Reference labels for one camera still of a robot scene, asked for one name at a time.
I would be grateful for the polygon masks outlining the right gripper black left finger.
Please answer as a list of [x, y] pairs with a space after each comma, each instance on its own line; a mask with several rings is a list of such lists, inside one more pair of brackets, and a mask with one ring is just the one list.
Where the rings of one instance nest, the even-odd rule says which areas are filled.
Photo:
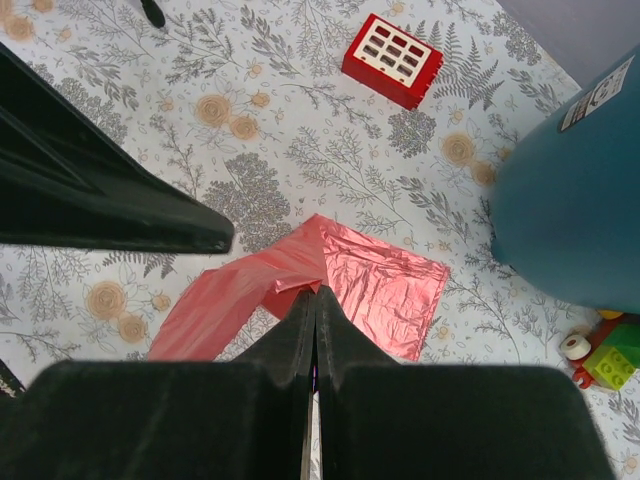
[[1, 405], [5, 479], [306, 479], [313, 307], [227, 362], [64, 361]]

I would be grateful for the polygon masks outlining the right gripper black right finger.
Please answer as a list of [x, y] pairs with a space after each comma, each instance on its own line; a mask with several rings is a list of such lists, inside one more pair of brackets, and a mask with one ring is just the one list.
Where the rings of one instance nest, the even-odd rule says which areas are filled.
[[316, 297], [322, 474], [327, 479], [610, 479], [578, 389], [522, 365], [409, 365]]

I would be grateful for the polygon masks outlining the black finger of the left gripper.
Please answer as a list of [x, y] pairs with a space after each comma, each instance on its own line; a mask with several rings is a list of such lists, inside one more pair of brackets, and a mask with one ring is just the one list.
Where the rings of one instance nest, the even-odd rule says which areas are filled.
[[141, 167], [1, 50], [1, 241], [226, 254], [232, 223]]

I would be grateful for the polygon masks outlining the red plastic trash bag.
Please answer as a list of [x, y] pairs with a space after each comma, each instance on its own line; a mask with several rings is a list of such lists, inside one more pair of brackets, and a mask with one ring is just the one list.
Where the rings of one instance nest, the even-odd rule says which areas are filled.
[[155, 336], [155, 361], [212, 361], [262, 307], [282, 320], [303, 291], [330, 288], [384, 352], [419, 359], [448, 266], [314, 215], [272, 246], [204, 271]]

